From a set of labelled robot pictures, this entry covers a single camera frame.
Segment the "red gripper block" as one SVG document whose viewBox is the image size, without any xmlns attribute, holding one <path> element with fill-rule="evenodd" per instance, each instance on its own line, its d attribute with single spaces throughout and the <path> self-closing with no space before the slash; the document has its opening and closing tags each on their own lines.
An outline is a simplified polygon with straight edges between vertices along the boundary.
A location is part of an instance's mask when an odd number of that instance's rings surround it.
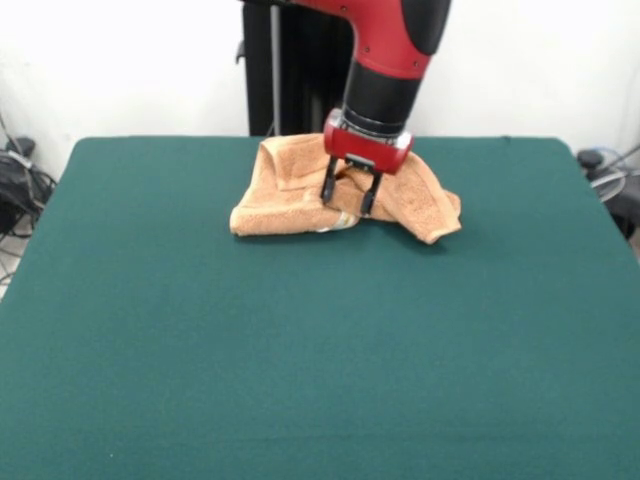
<svg viewBox="0 0 640 480">
<path fill-rule="evenodd" d="M 354 157 L 357 162 L 374 170 L 372 182 L 365 191 L 361 205 L 362 217 L 369 217 L 383 174 L 395 175 L 404 164 L 414 143 L 413 135 L 404 130 L 397 136 L 379 137 L 365 133 L 349 124 L 342 110 L 331 110 L 324 124 L 324 147 L 331 157 L 326 168 L 320 199 L 329 203 L 336 185 L 339 159 Z"/>
</svg>

